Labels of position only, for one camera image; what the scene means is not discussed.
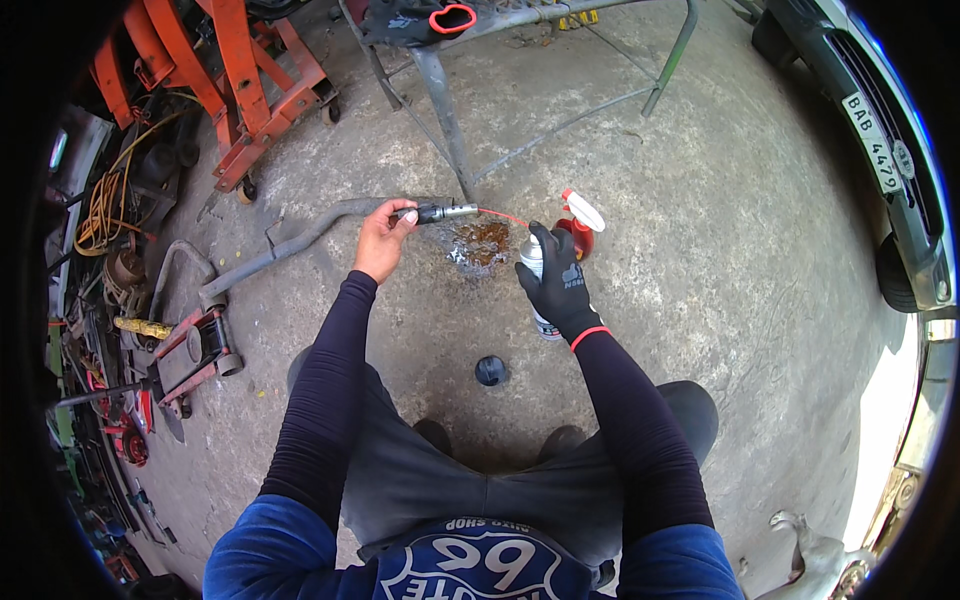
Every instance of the spray bottle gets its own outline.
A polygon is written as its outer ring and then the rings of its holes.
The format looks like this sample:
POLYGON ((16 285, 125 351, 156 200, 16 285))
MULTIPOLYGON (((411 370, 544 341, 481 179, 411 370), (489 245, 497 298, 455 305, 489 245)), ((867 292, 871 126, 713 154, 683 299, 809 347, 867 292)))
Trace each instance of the spray bottle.
MULTIPOLYGON (((530 239, 520 247, 520 262, 526 265, 527 269, 533 272, 537 279, 543 278, 543 249, 540 247, 540 241, 536 235, 531 234, 530 239)), ((534 324, 537 326, 537 333, 544 340, 560 340, 560 330, 553 326, 544 317, 540 316, 537 309, 534 309, 534 324)))
POLYGON ((573 248, 577 251, 577 260, 583 260, 593 252, 593 233, 603 231, 607 223, 584 197, 570 188, 566 188, 561 198, 566 205, 564 210, 573 213, 573 219, 561 219, 553 228, 566 229, 573 234, 573 248))

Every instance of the dark pants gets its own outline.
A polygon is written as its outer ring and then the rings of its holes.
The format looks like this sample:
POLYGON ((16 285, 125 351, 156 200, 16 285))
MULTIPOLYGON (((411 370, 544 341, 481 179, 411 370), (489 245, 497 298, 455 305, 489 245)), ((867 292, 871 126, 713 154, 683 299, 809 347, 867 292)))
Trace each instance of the dark pants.
MULTIPOLYGON (((290 365, 288 391, 309 350, 290 365)), ((717 434, 712 398, 692 381, 658 389, 702 465, 717 434)), ((620 552, 623 491, 600 432, 541 465, 485 475, 446 456, 401 419, 370 365, 364 403, 342 507, 344 523, 364 546, 362 559, 419 524, 457 516, 530 525, 592 566, 620 552)))

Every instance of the metal stand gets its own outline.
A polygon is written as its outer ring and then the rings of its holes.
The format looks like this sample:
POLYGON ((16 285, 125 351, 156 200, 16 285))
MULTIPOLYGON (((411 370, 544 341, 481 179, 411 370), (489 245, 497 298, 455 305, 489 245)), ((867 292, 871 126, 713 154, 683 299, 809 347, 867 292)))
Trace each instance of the metal stand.
POLYGON ((670 81, 670 76, 673 75, 673 72, 676 70, 677 64, 680 62, 680 56, 684 53, 686 43, 690 40, 690 36, 693 34, 693 29, 697 24, 697 5, 695 4, 694 0, 685 0, 686 19, 684 20, 684 24, 680 29, 680 33, 677 35, 677 40, 674 42, 673 48, 670 50, 670 55, 667 57, 666 63, 660 71, 660 75, 655 77, 633 57, 627 55, 627 53, 625 53, 617 44, 597 32, 593 26, 583 22, 578 16, 581 12, 588 12, 591 10, 603 9, 623 4, 632 4, 634 2, 640 2, 643 0, 566 0, 562 4, 556 2, 556 0, 465 0, 465 3, 471 5, 477 12, 478 18, 476 25, 466 30, 460 37, 457 37, 456 39, 442 41, 438 44, 424 48, 411 48, 410 54, 413 57, 413 60, 401 65, 393 73, 388 74, 383 68, 383 64, 381 64, 380 58, 377 56, 376 50, 373 48, 373 46, 363 43, 362 34, 360 33, 360 30, 357 28, 356 24, 353 22, 353 18, 350 15, 345 0, 338 1, 340 3, 340 8, 344 12, 347 22, 349 23, 350 29, 353 31, 353 34, 356 36, 357 40, 360 41, 360 47, 363 50, 364 55, 367 57, 367 60, 370 62, 373 74, 376 77, 377 82, 380 83, 380 87, 383 89, 384 94, 387 96, 390 106, 394 110, 405 108, 408 112, 410 112, 414 120, 417 121, 417 124, 437 148, 437 151, 440 153, 440 155, 450 165, 454 175, 457 177, 457 181, 460 183, 461 190, 463 190, 464 199, 468 203, 478 202, 474 185, 481 178, 485 177, 496 168, 502 166, 511 158, 519 156, 527 150, 533 148, 547 137, 569 127, 570 125, 573 125, 577 121, 580 121, 581 119, 588 117, 595 112, 603 110, 604 108, 609 108, 639 94, 650 92, 650 96, 647 97, 647 101, 643 105, 643 110, 640 113, 644 117, 650 116, 650 113, 653 112, 654 107, 657 105, 657 101, 660 99, 660 95, 663 93, 667 83, 670 81), (567 119, 566 121, 563 121, 562 123, 550 128, 546 132, 534 137, 532 140, 526 144, 523 144, 519 148, 511 150, 498 160, 495 160, 491 164, 474 173, 470 169, 469 158, 467 155, 467 143, 464 140, 464 135, 460 130, 460 124, 458 123, 456 113, 454 112, 453 97, 450 94, 450 88, 446 73, 444 72, 444 66, 440 62, 440 51, 449 48, 450 46, 469 41, 476 37, 512 29, 521 25, 540 23, 542 21, 550 21, 553 25, 553 29, 556 29, 555 23, 561 17, 568 17, 579 21, 581 25, 586 27, 591 33, 603 39, 611 46, 611 48, 626 57, 640 71, 642 71, 644 75, 654 80, 654 83, 652 85, 647 85, 640 89, 623 94, 622 96, 613 98, 601 105, 590 108, 571 119, 567 119), (423 84, 426 86, 427 93, 429 94, 430 100, 433 103, 433 108, 437 112, 437 120, 440 122, 440 129, 444 134, 444 140, 446 142, 445 148, 423 125, 423 122, 411 110, 406 100, 396 92, 392 85, 390 85, 390 78, 396 73, 399 73, 406 67, 410 66, 410 64, 415 64, 417 66, 418 70, 420 71, 420 76, 423 78, 423 84))
POLYGON ((467 158, 467 142, 460 131, 460 123, 453 112, 453 96, 446 80, 444 66, 440 63, 440 55, 434 48, 411 48, 410 56, 423 77, 427 93, 433 102, 433 109, 437 112, 440 121, 440 130, 446 139, 446 149, 450 156, 450 166, 453 168, 460 189, 464 191, 464 199, 468 204, 476 203, 476 192, 473 189, 473 171, 467 158))

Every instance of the red glove cuff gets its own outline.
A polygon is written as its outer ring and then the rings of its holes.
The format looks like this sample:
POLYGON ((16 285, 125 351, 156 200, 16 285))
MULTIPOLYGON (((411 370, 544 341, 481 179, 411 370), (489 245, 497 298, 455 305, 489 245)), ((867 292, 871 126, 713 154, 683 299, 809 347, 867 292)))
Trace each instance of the red glove cuff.
POLYGON ((613 335, 609 327, 600 326, 600 327, 591 327, 590 329, 585 329, 584 332, 578 335, 577 339, 575 339, 570 344, 570 351, 571 352, 575 351, 577 349, 577 344, 580 344, 581 340, 589 336, 589 334, 596 333, 597 331, 606 331, 607 333, 610 333, 611 335, 613 335))

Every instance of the gray hose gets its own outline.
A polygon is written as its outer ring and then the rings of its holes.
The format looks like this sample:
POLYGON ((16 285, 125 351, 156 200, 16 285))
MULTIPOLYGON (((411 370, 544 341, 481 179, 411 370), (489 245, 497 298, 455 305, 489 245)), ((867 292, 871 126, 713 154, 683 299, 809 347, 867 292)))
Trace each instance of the gray hose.
MULTIPOLYGON (((453 199, 450 197, 409 196, 408 198, 416 201, 418 204, 453 204, 453 199)), ((248 260, 231 271, 227 271, 200 288, 201 303, 204 305, 204 308, 218 303, 216 301, 217 297, 240 281, 243 281, 264 267, 277 262, 281 258, 286 258, 291 254, 296 254, 307 248, 310 244, 313 244, 318 237, 323 235, 325 231, 330 229, 333 222, 340 217, 346 215, 367 216, 376 210, 378 206, 390 199, 391 198, 353 198, 351 200, 341 200, 338 203, 334 203, 334 205, 328 208, 324 214, 320 215, 320 217, 313 222, 313 225, 297 237, 287 240, 282 244, 277 244, 268 252, 264 252, 248 260)))
POLYGON ((160 305, 160 293, 163 291, 163 287, 167 284, 167 277, 170 275, 170 265, 173 264, 174 254, 177 251, 185 253, 191 258, 197 266, 200 267, 200 270, 204 272, 204 283, 209 282, 211 279, 217 276, 217 272, 213 270, 213 265, 207 262, 206 258, 200 251, 197 250, 193 244, 186 240, 175 240, 173 244, 170 245, 170 248, 167 249, 167 253, 163 256, 163 264, 160 266, 160 273, 156 276, 156 287, 154 288, 154 297, 150 300, 150 317, 151 321, 156 321, 156 311, 160 305))

